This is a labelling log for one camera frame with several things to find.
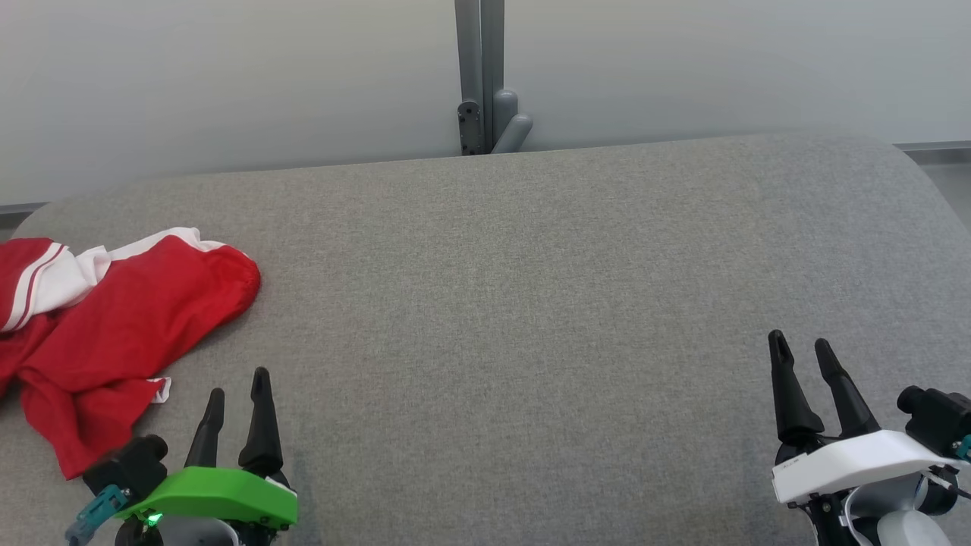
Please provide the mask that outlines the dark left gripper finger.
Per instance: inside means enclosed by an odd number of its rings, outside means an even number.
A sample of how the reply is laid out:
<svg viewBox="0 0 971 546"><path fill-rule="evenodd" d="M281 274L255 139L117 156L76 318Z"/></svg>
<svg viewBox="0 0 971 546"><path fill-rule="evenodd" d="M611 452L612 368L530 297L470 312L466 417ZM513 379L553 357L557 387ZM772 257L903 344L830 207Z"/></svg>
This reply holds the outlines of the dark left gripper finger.
<svg viewBox="0 0 971 546"><path fill-rule="evenodd" d="M253 402L252 418L247 441L239 453L239 466L260 478L277 475L284 461L276 404L268 369L254 370L250 400Z"/></svg>
<svg viewBox="0 0 971 546"><path fill-rule="evenodd" d="M225 417L225 392L213 388L209 393L203 417L199 422L185 457L186 467L216 467L218 459L218 436Z"/></svg>

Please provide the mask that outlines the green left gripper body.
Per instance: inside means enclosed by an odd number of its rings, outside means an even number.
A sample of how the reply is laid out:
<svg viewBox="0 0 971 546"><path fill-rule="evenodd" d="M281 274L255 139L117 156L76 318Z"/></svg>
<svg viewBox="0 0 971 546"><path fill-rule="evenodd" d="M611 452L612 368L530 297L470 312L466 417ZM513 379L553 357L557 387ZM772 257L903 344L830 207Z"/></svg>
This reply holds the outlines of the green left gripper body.
<svg viewBox="0 0 971 546"><path fill-rule="evenodd" d="M298 497L290 488L246 470L191 466L168 476L145 500L121 509L115 518L156 514L283 529L297 524Z"/></svg>

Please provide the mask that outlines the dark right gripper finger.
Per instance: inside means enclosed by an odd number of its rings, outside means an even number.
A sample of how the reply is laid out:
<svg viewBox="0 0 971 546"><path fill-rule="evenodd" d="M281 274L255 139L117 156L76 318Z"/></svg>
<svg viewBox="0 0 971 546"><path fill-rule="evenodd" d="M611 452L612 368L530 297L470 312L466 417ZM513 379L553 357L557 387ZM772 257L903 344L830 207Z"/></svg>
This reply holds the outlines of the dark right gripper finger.
<svg viewBox="0 0 971 546"><path fill-rule="evenodd" d="M794 372L794 357L786 336L770 331L772 393L778 438L784 445L801 445L823 432L823 422L812 411Z"/></svg>
<svg viewBox="0 0 971 546"><path fill-rule="evenodd" d="M881 431L869 405L850 374L839 362L828 340L815 340L816 362L819 364L822 379L828 384L834 407L839 418L840 439L859 438Z"/></svg>

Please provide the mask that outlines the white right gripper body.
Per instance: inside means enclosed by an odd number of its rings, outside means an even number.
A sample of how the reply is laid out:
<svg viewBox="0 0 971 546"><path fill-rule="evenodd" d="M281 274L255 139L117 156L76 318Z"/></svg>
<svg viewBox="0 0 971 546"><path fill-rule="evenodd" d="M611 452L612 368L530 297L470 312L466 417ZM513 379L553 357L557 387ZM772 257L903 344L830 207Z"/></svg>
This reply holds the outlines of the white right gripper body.
<svg viewBox="0 0 971 546"><path fill-rule="evenodd" d="M953 545L935 519L963 497L964 461L909 435L877 431L772 470L780 504L806 514L816 545Z"/></svg>

